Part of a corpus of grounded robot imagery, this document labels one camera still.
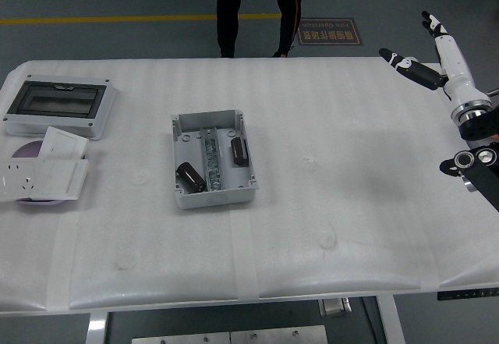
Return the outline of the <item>robot right hand white shell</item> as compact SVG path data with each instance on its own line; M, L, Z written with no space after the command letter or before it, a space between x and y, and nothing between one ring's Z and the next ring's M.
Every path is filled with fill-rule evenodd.
M476 88L468 64L455 39L433 14L422 12L422 25L434 39L440 69L431 69L387 48L380 56L399 74L430 90L441 88L448 98L451 119L461 124L492 110L489 97Z

